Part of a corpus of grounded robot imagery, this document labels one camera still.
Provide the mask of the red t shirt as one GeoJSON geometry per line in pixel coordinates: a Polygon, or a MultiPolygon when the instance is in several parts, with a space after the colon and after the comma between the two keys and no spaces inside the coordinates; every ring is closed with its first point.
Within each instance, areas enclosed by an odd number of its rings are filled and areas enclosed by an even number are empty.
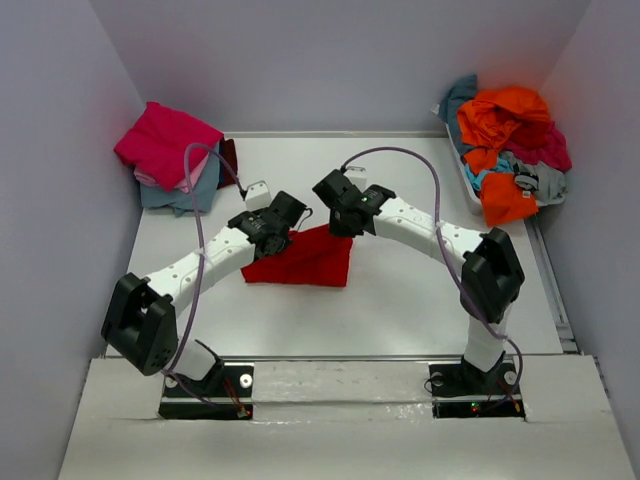
{"type": "Polygon", "coordinates": [[[302,232],[291,230],[292,243],[282,253],[241,269],[248,284],[308,285],[345,288],[352,238],[331,235],[327,224],[302,232]]]}

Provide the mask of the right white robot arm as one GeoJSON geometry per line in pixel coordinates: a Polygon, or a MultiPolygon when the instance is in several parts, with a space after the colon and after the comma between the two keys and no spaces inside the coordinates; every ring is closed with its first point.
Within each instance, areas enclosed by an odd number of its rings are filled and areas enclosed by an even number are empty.
{"type": "Polygon", "coordinates": [[[364,190],[340,170],[313,187],[329,209],[329,232],[396,241],[442,263],[469,314],[460,366],[441,380],[462,394],[489,389],[504,361],[506,323],[525,276],[510,236],[502,229],[465,229],[438,220],[380,185],[364,190]]]}

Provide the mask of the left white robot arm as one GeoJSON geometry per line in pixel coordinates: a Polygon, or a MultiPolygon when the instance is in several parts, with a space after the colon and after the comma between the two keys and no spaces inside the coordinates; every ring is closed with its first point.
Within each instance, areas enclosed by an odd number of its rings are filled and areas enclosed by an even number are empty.
{"type": "Polygon", "coordinates": [[[230,219],[209,241],[142,278],[115,284],[101,337],[142,375],[162,373],[187,393],[208,397],[222,382],[224,361],[190,337],[199,297],[228,275],[284,252],[307,206],[284,191],[230,219]]]}

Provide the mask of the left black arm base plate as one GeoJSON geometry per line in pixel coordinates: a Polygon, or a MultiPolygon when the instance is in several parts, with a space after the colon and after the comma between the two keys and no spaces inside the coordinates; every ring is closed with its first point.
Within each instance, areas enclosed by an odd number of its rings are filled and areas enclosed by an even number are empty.
{"type": "Polygon", "coordinates": [[[165,420],[252,420],[254,367],[249,362],[227,363],[221,380],[201,393],[184,379],[183,383],[196,397],[173,379],[166,379],[158,406],[159,417],[165,420]]]}

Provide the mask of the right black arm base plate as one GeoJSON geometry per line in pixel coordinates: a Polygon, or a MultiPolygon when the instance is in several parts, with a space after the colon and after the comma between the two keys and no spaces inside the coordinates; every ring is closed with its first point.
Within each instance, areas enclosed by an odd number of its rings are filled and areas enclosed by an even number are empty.
{"type": "Polygon", "coordinates": [[[515,386],[517,369],[511,361],[484,375],[461,362],[429,366],[424,390],[432,397],[436,419],[526,417],[521,390],[515,386]]]}

